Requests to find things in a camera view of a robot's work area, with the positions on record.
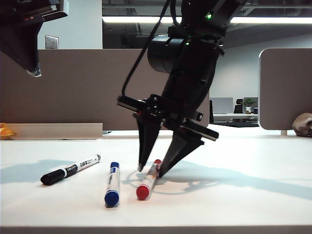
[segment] gray partition panel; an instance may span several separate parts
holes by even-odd
[[[232,97],[211,97],[213,101],[214,114],[228,114],[233,113],[233,98]]]
[[[266,49],[260,54],[259,123],[289,130],[312,113],[312,49]]]
[[[42,77],[32,78],[2,55],[0,121],[7,123],[102,122],[106,130],[137,129],[132,112],[117,97],[140,50],[40,50]],[[161,95],[168,74],[154,71],[145,55],[126,94]],[[209,122],[209,98],[199,111]]]

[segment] green indicator light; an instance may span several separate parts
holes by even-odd
[[[211,13],[208,13],[208,14],[206,15],[206,19],[208,19],[208,20],[210,20],[212,17],[213,17],[213,15],[212,15]]]

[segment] black cable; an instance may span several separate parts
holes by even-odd
[[[181,25],[176,20],[176,0],[171,0],[171,3],[170,3],[170,14],[171,14],[172,20],[174,22],[174,25],[175,25],[175,28],[177,29],[177,31],[181,35],[185,36],[187,34],[187,32],[181,27]]]
[[[167,11],[167,8],[168,8],[168,6],[169,6],[170,1],[171,1],[171,0],[167,0],[167,1],[166,1],[165,5],[164,5],[164,7],[163,7],[163,9],[162,9],[162,11],[161,11],[161,13],[160,13],[159,21],[158,21],[157,24],[154,26],[154,28],[153,28],[153,30],[152,30],[150,36],[149,36],[148,39],[147,39],[147,42],[145,43],[143,49],[141,50],[141,53],[140,53],[139,56],[137,57],[136,62],[134,63],[134,65],[133,65],[131,71],[129,72],[129,74],[128,74],[127,78],[126,78],[125,83],[123,84],[122,91],[121,91],[121,94],[122,94],[123,96],[125,96],[126,87],[127,87],[128,83],[129,83],[129,81],[130,81],[130,79],[131,79],[133,73],[135,72],[137,66],[139,65],[141,59],[143,58],[143,55],[145,54],[145,52],[146,52],[146,50],[147,50],[147,48],[148,48],[148,45],[149,45],[150,42],[152,41],[153,36],[155,35],[155,32],[156,32],[156,30],[158,29],[158,27],[159,27],[159,25],[160,25],[160,23],[161,23],[161,19],[162,19],[162,18],[164,17],[164,15],[166,14],[166,11]]]

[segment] table surface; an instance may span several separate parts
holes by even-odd
[[[214,114],[214,117],[258,117],[258,114],[228,113],[228,114]]]
[[[265,233],[276,233],[276,227],[295,227],[312,233],[312,137],[261,128],[209,128],[219,131],[219,139],[204,140],[157,182],[146,201],[137,200],[136,187],[151,163],[163,159],[169,131],[162,132],[141,173],[136,170],[137,131],[112,132],[98,140],[1,141],[3,233],[76,227],[98,233],[123,227],[134,228],[133,233],[140,233],[135,229],[140,227],[201,228],[202,233],[266,227]],[[100,163],[52,186],[41,184],[43,174],[93,154],[101,155]],[[106,208],[112,161],[120,163],[120,203]]]

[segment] black marker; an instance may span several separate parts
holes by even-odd
[[[97,162],[101,159],[100,155],[94,155],[93,157],[87,158],[85,160],[79,161],[69,167],[61,168],[56,171],[45,174],[41,177],[41,182],[44,185],[52,185],[64,178],[72,176],[76,172],[85,169]]]

